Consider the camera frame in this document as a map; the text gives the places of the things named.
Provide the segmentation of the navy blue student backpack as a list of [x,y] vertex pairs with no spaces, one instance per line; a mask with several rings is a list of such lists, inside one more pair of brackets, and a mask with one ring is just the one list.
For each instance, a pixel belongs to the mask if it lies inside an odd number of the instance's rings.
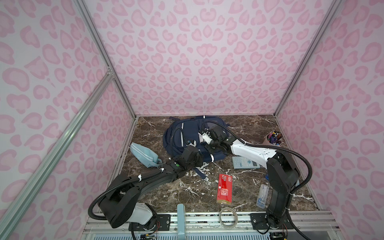
[[209,152],[207,143],[203,141],[202,134],[208,129],[220,126],[229,134],[228,125],[219,117],[198,116],[190,119],[176,120],[163,134],[163,147],[170,154],[171,159],[165,163],[167,180],[175,181],[185,176],[185,171],[177,159],[187,146],[194,146],[201,151],[204,163],[223,160],[230,152]]

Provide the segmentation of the light blue pencil pouch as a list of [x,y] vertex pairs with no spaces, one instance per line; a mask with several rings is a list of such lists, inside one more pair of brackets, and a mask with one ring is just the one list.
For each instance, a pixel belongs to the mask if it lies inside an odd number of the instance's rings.
[[162,163],[159,155],[151,149],[139,145],[137,143],[131,143],[131,153],[147,168],[158,168]]

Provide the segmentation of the red rectangular box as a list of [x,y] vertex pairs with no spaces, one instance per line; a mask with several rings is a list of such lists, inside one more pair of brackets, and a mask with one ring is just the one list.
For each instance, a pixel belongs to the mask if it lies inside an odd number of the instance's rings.
[[217,203],[231,205],[233,201],[233,177],[219,174]]

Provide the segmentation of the clear plastic pen case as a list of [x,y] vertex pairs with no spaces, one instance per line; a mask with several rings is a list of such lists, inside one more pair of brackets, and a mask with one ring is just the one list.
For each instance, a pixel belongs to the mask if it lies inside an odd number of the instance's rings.
[[259,189],[259,195],[257,198],[257,206],[264,209],[267,204],[267,198],[269,193],[269,186],[262,184]]

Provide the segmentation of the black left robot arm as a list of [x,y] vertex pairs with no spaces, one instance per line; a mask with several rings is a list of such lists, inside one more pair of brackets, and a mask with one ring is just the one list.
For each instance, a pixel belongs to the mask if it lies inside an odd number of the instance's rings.
[[138,202],[141,195],[162,185],[172,183],[194,168],[203,165],[201,150],[187,145],[178,155],[159,168],[136,177],[118,175],[111,185],[88,208],[90,218],[108,221],[113,229],[129,222],[150,230],[157,225],[158,214],[149,204]]

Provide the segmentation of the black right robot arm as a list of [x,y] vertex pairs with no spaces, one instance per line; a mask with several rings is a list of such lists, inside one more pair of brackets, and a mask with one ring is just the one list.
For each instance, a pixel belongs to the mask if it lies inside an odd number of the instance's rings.
[[313,168],[305,157],[287,148],[251,144],[215,121],[204,121],[199,135],[210,150],[247,158],[267,170],[273,192],[260,224],[270,230],[282,227],[285,220],[292,222],[289,210],[293,195],[309,183],[313,175]]

